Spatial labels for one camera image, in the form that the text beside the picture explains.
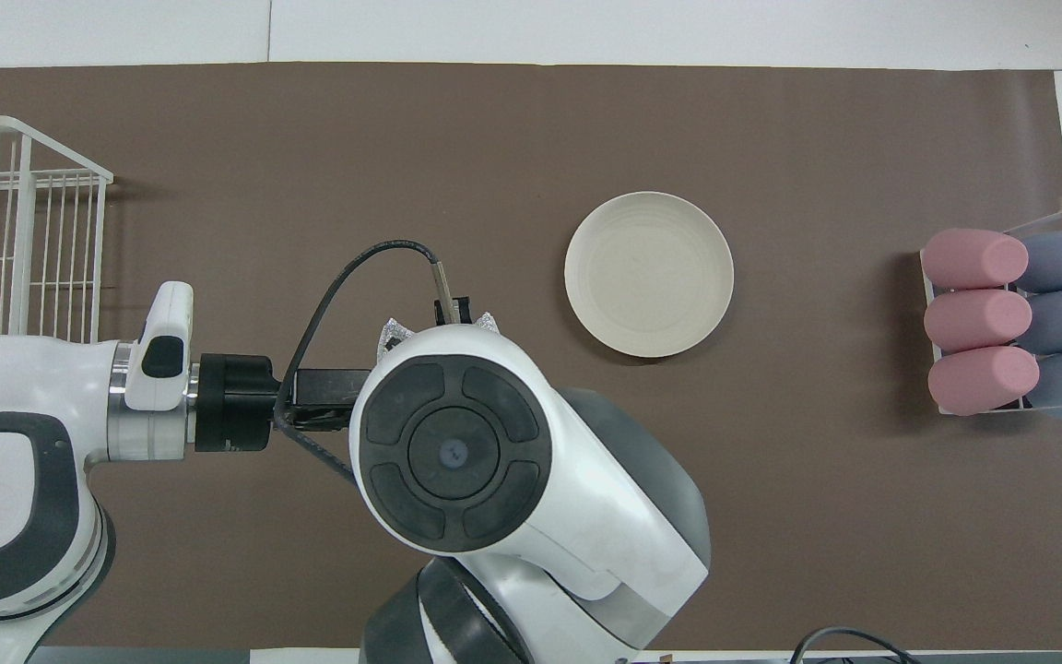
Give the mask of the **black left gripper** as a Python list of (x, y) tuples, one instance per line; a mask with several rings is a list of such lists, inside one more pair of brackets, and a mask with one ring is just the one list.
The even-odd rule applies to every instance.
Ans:
[[(299, 432), (346, 428), (369, 373), (367, 369), (302, 367), (284, 384), (284, 418)], [(195, 450), (266, 449), (281, 386), (266, 356), (203, 354), (195, 390)]]

